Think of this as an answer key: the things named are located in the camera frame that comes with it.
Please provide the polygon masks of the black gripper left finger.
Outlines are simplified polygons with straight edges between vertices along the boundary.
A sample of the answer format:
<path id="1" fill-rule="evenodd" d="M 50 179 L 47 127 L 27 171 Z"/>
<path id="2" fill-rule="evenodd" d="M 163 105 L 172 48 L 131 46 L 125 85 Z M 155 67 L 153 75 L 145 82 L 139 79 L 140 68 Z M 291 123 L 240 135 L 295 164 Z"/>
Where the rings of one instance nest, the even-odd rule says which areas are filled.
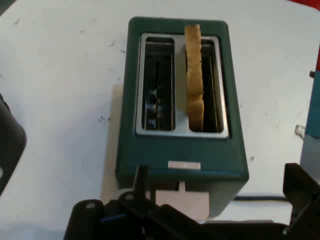
<path id="1" fill-rule="evenodd" d="M 146 198 L 148 167 L 137 167 L 133 189 L 103 204 L 91 199 L 72 209 L 66 240 L 205 240 L 204 227 L 168 204 Z"/>

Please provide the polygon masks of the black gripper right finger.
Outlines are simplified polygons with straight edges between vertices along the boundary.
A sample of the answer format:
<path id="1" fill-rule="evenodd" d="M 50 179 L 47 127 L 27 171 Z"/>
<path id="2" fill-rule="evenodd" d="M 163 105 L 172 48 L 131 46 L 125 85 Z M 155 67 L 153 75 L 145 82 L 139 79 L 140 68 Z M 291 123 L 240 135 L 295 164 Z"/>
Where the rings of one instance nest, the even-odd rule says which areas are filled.
<path id="1" fill-rule="evenodd" d="M 284 167 L 283 194 L 296 217 L 283 230 L 285 240 L 320 238 L 320 185 L 297 163 Z"/>

